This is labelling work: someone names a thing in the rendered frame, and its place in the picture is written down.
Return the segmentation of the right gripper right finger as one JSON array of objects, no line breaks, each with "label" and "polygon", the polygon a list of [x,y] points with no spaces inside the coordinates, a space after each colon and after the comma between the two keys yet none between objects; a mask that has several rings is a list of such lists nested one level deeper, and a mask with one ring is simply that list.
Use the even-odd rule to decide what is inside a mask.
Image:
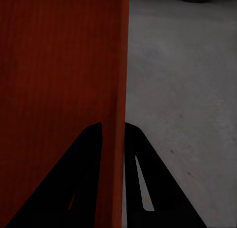
[{"label": "right gripper right finger", "polygon": [[[155,211],[143,208],[137,156]],[[207,228],[143,131],[125,123],[127,228]]]}]

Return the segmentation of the storage box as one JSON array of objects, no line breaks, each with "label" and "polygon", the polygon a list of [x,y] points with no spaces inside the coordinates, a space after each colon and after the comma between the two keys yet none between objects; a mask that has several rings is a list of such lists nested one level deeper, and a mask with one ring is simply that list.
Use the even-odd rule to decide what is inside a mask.
[{"label": "storage box", "polygon": [[94,228],[121,228],[129,0],[0,0],[0,228],[102,123]]}]

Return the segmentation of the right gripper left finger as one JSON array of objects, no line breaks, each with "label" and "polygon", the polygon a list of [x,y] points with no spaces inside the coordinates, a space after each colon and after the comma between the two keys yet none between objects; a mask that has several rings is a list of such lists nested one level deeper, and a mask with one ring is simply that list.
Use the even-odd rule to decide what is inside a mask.
[{"label": "right gripper left finger", "polygon": [[85,128],[5,228],[94,228],[102,141]]}]

